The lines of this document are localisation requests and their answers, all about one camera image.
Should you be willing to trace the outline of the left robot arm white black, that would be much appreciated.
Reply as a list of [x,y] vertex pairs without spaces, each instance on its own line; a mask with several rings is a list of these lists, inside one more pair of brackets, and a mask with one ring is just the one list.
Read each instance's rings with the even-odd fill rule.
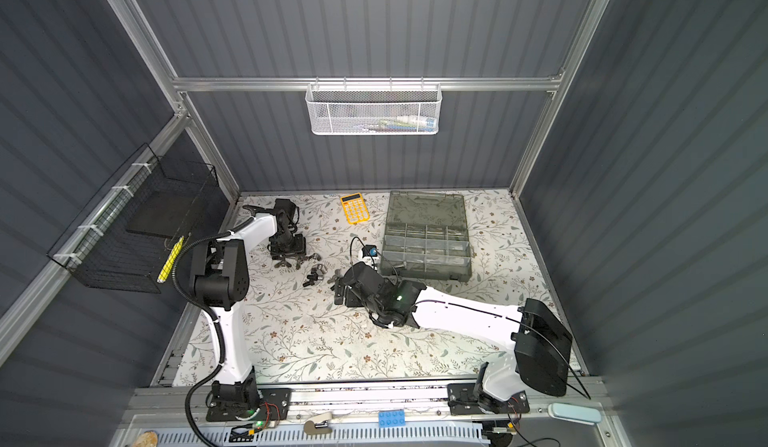
[[205,315],[216,356],[214,371],[199,385],[211,384],[212,399],[256,410],[262,403],[243,330],[241,302],[250,288],[248,254],[263,242],[274,260],[306,254],[298,232],[300,209],[279,198],[271,208],[245,205],[249,216],[229,230],[203,237],[179,253],[176,264],[191,257],[189,280],[171,272],[177,292]]

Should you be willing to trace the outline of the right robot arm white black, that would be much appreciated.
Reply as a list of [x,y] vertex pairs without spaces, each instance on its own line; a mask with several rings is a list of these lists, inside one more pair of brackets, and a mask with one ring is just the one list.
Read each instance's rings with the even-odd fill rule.
[[472,390],[449,401],[485,413],[529,411],[530,390],[563,397],[568,390],[573,336],[541,301],[493,305],[441,292],[422,282],[383,277],[366,262],[350,267],[333,285],[334,303],[363,308],[384,329],[440,330],[478,339],[502,355],[481,364]]

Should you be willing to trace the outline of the green transparent compartment organizer box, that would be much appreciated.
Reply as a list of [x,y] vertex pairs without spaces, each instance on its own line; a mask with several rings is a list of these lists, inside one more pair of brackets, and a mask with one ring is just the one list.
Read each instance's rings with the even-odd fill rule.
[[379,270],[385,276],[468,281],[472,250],[464,197],[391,192],[381,259]]

